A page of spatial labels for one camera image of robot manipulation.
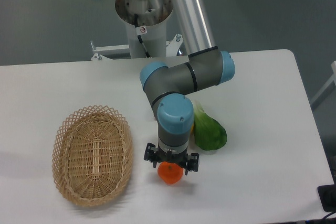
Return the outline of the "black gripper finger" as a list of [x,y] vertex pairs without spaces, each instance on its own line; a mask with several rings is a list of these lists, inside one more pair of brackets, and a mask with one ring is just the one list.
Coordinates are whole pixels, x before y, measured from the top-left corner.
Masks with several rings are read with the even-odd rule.
[[153,168],[156,168],[157,163],[159,162],[159,156],[158,156],[158,148],[154,144],[147,143],[144,152],[144,160],[149,161],[150,163],[153,164]]
[[199,156],[199,153],[186,154],[184,158],[185,176],[187,176],[189,172],[198,172],[200,163]]

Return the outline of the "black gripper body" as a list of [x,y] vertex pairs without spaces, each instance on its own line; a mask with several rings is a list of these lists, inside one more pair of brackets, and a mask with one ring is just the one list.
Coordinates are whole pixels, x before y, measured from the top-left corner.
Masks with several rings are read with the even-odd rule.
[[172,152],[165,152],[159,148],[155,154],[155,163],[168,162],[172,164],[177,164],[181,168],[186,168],[187,150],[184,150],[183,152],[178,154],[174,154]]

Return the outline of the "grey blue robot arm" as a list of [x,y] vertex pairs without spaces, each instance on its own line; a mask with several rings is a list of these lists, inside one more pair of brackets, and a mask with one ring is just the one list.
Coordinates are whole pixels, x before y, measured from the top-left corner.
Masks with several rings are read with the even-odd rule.
[[194,110],[187,95],[233,78],[235,65],[228,52],[213,39],[203,0],[116,0],[119,17],[130,24],[144,57],[155,57],[145,41],[151,26],[163,23],[176,12],[188,61],[174,67],[163,62],[146,65],[140,72],[143,91],[158,124],[158,143],[148,143],[144,159],[168,162],[186,172],[197,172],[199,155],[188,153]]

